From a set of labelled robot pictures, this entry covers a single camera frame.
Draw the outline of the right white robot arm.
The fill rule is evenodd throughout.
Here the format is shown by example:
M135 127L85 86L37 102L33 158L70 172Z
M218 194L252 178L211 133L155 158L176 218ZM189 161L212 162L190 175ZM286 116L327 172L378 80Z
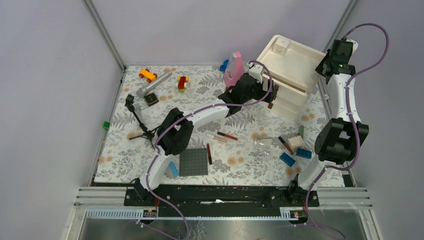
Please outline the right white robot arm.
M336 39L315 69L325 77L331 118L316 137L314 157L288 185L284 197L293 206L312 200L328 170L354 160L369 134L369 126L358 116L354 94L356 69L349 63L357 46L354 40Z

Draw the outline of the dark red lipstick tube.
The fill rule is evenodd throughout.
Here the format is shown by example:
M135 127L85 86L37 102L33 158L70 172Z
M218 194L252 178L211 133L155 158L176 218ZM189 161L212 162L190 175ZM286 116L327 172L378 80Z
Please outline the dark red lipstick tube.
M212 160L212 153L211 153L211 148L210 148L210 144L209 143L206 145L206 149L207 149L208 163L209 163L209 165L212 165L213 164L213 160Z

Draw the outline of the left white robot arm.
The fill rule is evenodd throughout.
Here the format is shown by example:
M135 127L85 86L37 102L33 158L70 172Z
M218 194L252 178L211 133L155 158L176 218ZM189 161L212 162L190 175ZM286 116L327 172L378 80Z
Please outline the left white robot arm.
M178 108L168 113L157 129L157 139L153 145L155 156L145 173L134 182L135 197L142 205L148 206L154 202L154 189L160 185L170 157L185 151L194 129L228 118L242 108L273 101L274 81L270 70L256 60L251 60L248 65L248 72L242 74L234 86L228 87L212 103L187 113Z

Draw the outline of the clear plastic bag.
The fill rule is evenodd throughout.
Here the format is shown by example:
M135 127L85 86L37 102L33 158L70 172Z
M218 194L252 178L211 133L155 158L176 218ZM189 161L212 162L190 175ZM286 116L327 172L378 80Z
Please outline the clear plastic bag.
M262 155L271 155L275 152L274 139L272 137L256 138L253 143L254 152Z

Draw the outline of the red black lip gloss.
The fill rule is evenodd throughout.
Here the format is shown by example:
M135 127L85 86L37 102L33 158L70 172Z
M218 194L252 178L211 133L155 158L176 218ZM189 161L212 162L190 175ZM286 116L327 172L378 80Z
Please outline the red black lip gloss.
M220 132L220 131L217 132L217 135L222 136L222 137L225 137L225 138L228 138L228 139L231 139L231 140L235 140L235 141L238 140L237 137L232 136L232 135L229 135L229 134L226 134L226 133L223 133L223 132Z

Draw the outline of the brown red makeup pencil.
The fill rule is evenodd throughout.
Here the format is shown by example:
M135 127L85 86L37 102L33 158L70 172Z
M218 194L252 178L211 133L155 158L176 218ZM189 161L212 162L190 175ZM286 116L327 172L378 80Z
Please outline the brown red makeup pencil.
M284 147L289 151L291 155L295 154L289 144L281 136L278 137L278 140L284 145Z

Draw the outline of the white cosmetic box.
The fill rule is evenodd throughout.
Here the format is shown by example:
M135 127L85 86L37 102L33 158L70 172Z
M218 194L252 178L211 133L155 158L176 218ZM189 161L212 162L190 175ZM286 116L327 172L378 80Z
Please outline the white cosmetic box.
M280 56L285 56L290 48L291 40L283 37L278 37L272 47L272 52Z

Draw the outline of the cream three-drawer organizer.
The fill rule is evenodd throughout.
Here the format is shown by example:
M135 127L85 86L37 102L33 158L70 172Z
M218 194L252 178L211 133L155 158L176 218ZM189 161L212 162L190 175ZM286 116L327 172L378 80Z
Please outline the cream three-drawer organizer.
M321 78L315 69L326 54L289 39L290 47L281 56L272 52L277 38L289 39L274 35L256 59L270 71L277 92L271 104L263 105L272 113L294 121Z

